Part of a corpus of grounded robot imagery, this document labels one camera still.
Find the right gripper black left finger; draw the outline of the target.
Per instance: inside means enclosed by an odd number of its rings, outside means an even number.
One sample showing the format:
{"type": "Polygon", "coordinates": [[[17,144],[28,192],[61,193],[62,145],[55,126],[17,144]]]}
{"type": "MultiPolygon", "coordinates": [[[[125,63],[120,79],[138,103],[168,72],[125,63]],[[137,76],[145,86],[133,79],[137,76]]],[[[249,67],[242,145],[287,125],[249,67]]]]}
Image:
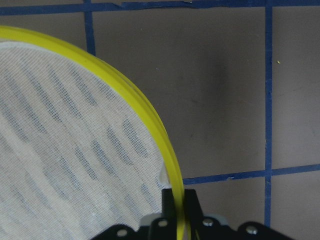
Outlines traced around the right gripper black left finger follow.
{"type": "Polygon", "coordinates": [[[162,240],[177,239],[177,211],[171,188],[162,190],[161,237],[162,240]]]}

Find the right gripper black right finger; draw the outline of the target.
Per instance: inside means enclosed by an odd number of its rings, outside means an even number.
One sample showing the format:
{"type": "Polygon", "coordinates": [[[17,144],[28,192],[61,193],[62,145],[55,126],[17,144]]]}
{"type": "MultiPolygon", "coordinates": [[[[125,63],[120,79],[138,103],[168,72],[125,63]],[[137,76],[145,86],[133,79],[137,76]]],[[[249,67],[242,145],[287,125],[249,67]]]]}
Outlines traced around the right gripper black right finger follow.
{"type": "Polygon", "coordinates": [[[200,240],[199,230],[203,221],[203,211],[194,189],[184,190],[184,213],[189,240],[200,240]]]}

